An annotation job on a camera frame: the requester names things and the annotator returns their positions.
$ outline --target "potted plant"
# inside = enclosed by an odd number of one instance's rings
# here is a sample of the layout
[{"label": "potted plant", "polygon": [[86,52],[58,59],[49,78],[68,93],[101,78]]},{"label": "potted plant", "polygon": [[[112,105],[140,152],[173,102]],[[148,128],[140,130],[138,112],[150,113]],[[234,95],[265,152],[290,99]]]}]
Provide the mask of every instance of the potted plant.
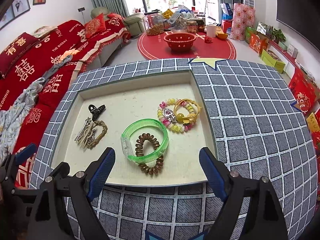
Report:
[{"label": "potted plant", "polygon": [[272,39],[276,44],[279,44],[279,41],[283,42],[286,41],[284,34],[282,33],[281,29],[273,29],[272,30]]}]

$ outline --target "recliner chair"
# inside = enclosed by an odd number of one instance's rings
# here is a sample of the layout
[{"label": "recliner chair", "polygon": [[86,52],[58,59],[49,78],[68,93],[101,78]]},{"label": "recliner chair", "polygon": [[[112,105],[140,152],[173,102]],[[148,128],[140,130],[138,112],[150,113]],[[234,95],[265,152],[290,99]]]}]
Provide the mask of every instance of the recliner chair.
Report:
[{"label": "recliner chair", "polygon": [[[112,13],[106,7],[97,7],[91,11],[91,18],[94,19],[98,15],[103,13],[104,20],[108,20],[108,14]],[[124,18],[123,23],[126,26],[127,30],[130,32],[131,36],[136,36],[146,31],[143,24],[143,13],[134,13]]]}]

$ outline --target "green bangle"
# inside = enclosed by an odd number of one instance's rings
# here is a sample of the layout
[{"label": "green bangle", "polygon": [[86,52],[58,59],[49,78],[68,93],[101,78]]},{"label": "green bangle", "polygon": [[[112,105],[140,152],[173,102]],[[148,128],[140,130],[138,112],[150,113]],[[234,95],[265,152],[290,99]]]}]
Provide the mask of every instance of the green bangle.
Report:
[{"label": "green bangle", "polygon": [[[163,141],[160,144],[159,148],[156,149],[154,152],[146,155],[137,157],[134,156],[132,147],[131,147],[131,141],[130,136],[138,129],[146,127],[146,126],[152,126],[159,128],[163,132]],[[167,146],[169,144],[169,138],[168,138],[168,132],[166,127],[155,119],[142,119],[137,122],[134,122],[131,124],[121,135],[121,145],[122,145],[122,152],[130,161],[136,162],[136,163],[149,163],[151,161],[156,160],[159,158],[167,149]]]}]

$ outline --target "white cup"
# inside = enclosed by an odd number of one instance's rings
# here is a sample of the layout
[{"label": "white cup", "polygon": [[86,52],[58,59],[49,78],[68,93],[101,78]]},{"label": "white cup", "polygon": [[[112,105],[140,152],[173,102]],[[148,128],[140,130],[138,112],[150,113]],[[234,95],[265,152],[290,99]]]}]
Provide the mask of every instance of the white cup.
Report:
[{"label": "white cup", "polygon": [[217,35],[217,27],[213,24],[207,24],[207,36],[215,38]]}]

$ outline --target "pink and yellow beaded bracelet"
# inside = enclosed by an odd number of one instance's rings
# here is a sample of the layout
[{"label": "pink and yellow beaded bracelet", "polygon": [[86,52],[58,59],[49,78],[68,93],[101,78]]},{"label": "pink and yellow beaded bracelet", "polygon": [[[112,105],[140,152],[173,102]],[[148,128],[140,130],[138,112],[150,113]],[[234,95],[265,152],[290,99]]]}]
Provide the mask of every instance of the pink and yellow beaded bracelet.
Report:
[{"label": "pink and yellow beaded bracelet", "polygon": [[[180,99],[174,98],[163,101],[158,107],[157,114],[160,122],[162,122],[169,130],[176,133],[183,133],[189,131],[195,125],[195,123],[183,124],[182,126],[176,125],[176,116],[173,114],[173,111],[167,106],[175,105],[179,101]],[[188,102],[182,102],[181,105],[186,108],[190,114],[195,114],[193,106]]]}]

